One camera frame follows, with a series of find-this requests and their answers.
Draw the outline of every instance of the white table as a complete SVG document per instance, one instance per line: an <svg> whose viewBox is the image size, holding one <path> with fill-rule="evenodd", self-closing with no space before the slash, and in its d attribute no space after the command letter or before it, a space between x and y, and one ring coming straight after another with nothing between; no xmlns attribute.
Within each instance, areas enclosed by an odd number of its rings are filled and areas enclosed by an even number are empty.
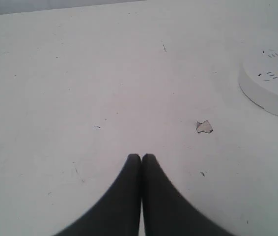
<svg viewBox="0 0 278 236"><path fill-rule="evenodd" d="M277 43L275 0L0 15L0 235L55 234L149 152L227 230L277 236L278 117L237 82L247 49Z"/></svg>

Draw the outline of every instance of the white desk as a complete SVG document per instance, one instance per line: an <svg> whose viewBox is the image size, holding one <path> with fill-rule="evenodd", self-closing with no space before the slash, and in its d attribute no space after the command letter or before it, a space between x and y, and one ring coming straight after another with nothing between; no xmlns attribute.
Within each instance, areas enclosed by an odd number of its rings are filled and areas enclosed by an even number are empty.
<svg viewBox="0 0 278 236"><path fill-rule="evenodd" d="M58 232L149 152L218 224L277 236L278 117L237 83L247 49L273 43L275 0L0 15L0 235Z"/></svg>

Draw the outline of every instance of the round power strip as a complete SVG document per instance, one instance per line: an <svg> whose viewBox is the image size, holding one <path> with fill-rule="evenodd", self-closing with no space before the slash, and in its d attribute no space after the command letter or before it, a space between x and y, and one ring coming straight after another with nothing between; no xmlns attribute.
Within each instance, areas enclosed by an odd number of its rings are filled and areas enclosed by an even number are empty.
<svg viewBox="0 0 278 236"><path fill-rule="evenodd" d="M278 49L249 53L240 71L239 86L254 103L278 115Z"/></svg>

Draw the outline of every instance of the small debris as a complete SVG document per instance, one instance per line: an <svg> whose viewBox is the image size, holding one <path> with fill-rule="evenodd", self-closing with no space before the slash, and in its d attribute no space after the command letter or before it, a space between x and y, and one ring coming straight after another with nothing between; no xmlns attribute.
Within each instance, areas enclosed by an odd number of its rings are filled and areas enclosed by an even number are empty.
<svg viewBox="0 0 278 236"><path fill-rule="evenodd" d="M211 126L211 124L209 123L209 121L204 121L203 123L197 122L197 132L201 133L201 132L205 132L210 134L213 131L213 128Z"/></svg>

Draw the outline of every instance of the white power strip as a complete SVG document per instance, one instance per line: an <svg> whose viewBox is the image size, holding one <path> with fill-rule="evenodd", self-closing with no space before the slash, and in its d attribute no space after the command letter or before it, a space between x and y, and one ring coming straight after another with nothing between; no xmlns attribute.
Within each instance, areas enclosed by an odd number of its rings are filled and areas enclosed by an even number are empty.
<svg viewBox="0 0 278 236"><path fill-rule="evenodd" d="M239 85L250 100L278 115L278 48L250 52L244 59Z"/></svg>

